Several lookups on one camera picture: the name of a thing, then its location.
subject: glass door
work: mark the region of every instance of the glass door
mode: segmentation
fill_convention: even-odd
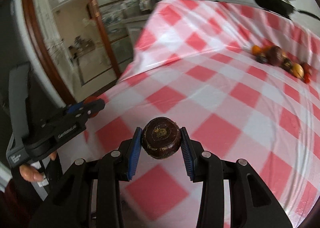
[[[74,96],[73,79],[78,75],[58,32],[49,3],[47,0],[33,0],[33,2],[47,51],[69,92]]]
[[[113,56],[110,60],[119,76],[133,59],[133,46],[122,20],[141,15],[139,1],[91,0],[93,15],[101,27],[101,36],[108,54]]]

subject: black clamp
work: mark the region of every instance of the black clamp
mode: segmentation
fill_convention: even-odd
[[[201,144],[190,140],[186,128],[180,129],[181,150],[187,174],[193,182],[203,182],[197,228],[223,228],[224,187],[229,180],[232,228],[292,228],[280,204],[245,159],[235,163],[220,160]],[[85,162],[77,159],[59,180],[33,216],[29,227],[124,228],[119,181],[135,174],[140,150],[141,128],[132,139],[102,159]],[[93,180],[98,180],[97,211],[93,220],[91,197]]]
[[[28,133],[28,136],[13,136],[6,152],[10,167],[45,159],[84,131],[88,118],[98,113],[104,106],[102,99],[87,104],[80,102],[67,106],[58,109],[54,115],[43,121],[39,129]]]

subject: screw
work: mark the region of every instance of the screw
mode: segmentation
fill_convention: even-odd
[[[121,152],[118,151],[118,150],[114,150],[114,151],[111,152],[111,156],[113,156],[113,157],[118,157],[120,155],[121,155]]]
[[[201,153],[201,155],[202,155],[203,157],[208,158],[208,157],[211,156],[211,153],[210,153],[209,151],[204,151],[204,152]]]
[[[84,159],[82,159],[82,158],[78,158],[75,160],[76,165],[82,165],[83,163],[84,163]]]
[[[247,165],[248,161],[246,161],[245,159],[241,158],[238,160],[240,165]]]

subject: wooden door frame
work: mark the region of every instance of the wooden door frame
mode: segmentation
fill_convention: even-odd
[[[47,47],[44,43],[44,38],[42,36],[42,32],[37,21],[36,10],[34,7],[33,0],[22,0],[22,8],[23,8],[27,31],[28,31],[33,49],[37,55],[37,58],[39,59],[41,66],[44,69],[44,72],[46,73],[47,77],[49,78],[50,82],[52,83],[53,87],[56,89],[57,93],[59,94],[61,99],[64,101],[64,103],[75,104],[76,103],[75,98],[70,93],[69,89],[67,88],[61,76],[59,75],[59,72],[55,67],[55,64],[53,63],[49,55],[49,52],[47,50]],[[95,20],[98,23],[98,25],[100,24],[100,26],[98,26],[99,32],[102,40],[105,39],[103,40],[103,43],[106,47],[107,53],[113,54],[107,33],[105,32],[105,30],[100,29],[100,27],[103,26],[101,16],[98,16],[98,17],[95,16]],[[111,64],[115,70],[116,76],[119,77],[121,73],[118,68],[118,63],[116,62],[115,56],[113,55],[113,58],[111,56],[110,56]]]

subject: red and white checkered tablecloth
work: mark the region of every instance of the red and white checkered tablecloth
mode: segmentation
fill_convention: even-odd
[[[319,73],[307,85],[245,51],[270,43],[320,68],[320,39],[285,18],[236,4],[160,2],[133,63],[101,96],[106,107],[88,121],[86,140],[106,153],[137,126],[169,117],[221,159],[247,159],[297,227],[320,195]],[[143,150],[133,181],[121,183],[129,205],[156,228],[196,227],[201,192],[181,151],[156,160]]]

